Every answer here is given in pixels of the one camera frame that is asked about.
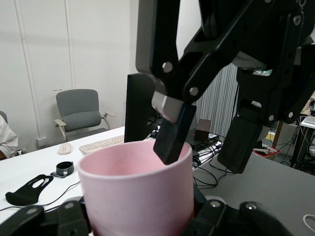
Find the electrical outlet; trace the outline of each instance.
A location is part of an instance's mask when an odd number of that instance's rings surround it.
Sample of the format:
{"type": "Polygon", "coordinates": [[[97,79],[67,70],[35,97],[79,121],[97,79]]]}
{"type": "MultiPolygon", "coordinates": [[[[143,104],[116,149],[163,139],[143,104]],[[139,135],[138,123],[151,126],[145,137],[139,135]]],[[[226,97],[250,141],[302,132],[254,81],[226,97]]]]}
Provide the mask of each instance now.
{"type": "Polygon", "coordinates": [[[47,138],[46,138],[45,136],[42,137],[42,138],[36,139],[36,141],[37,141],[37,145],[38,145],[39,147],[42,147],[42,146],[47,145],[47,138]]]}

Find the computer monitor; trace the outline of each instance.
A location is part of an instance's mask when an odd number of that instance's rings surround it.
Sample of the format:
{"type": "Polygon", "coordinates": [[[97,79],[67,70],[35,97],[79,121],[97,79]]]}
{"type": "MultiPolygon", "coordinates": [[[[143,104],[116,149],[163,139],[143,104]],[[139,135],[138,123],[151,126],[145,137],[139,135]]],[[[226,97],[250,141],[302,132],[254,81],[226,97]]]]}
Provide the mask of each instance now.
{"type": "Polygon", "coordinates": [[[161,116],[151,105],[154,91],[154,82],[148,76],[128,75],[125,143],[144,140],[161,123],[161,116]]]}

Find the computer mouse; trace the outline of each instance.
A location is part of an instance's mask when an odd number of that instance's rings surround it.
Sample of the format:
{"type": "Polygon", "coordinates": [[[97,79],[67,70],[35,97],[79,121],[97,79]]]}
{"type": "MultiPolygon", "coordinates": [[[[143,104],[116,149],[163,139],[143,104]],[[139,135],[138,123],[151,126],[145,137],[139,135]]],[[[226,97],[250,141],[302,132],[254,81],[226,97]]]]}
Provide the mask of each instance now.
{"type": "Polygon", "coordinates": [[[69,153],[71,153],[71,144],[70,143],[61,144],[58,150],[58,154],[67,155],[69,153]]]}

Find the gray curtain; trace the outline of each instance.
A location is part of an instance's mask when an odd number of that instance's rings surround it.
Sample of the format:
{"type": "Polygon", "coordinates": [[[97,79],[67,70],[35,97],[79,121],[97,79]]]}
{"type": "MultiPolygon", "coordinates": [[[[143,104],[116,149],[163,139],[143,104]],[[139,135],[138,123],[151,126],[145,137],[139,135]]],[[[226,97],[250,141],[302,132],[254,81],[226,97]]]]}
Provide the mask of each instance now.
{"type": "Polygon", "coordinates": [[[197,101],[196,118],[211,120],[210,132],[226,136],[233,113],[234,97],[237,90],[237,67],[224,67],[204,94],[197,101]]]}

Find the pink cup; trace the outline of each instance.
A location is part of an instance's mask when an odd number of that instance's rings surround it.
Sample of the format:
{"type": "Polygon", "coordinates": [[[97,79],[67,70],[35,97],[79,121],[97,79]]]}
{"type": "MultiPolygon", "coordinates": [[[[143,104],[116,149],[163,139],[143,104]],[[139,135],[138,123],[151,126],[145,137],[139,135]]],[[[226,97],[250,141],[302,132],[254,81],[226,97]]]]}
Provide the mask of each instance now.
{"type": "Polygon", "coordinates": [[[154,142],[109,146],[79,163],[95,236],[177,236],[192,218],[191,147],[164,165],[154,142]]]}

